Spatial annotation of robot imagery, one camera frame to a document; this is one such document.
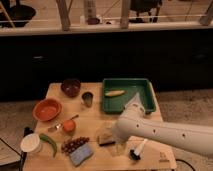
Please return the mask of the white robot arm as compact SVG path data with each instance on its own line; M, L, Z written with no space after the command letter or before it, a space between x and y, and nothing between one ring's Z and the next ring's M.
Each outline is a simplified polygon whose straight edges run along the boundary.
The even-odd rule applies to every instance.
M136 136L213 158L213 127L145 119L139 103L125 106L112 133L119 143Z

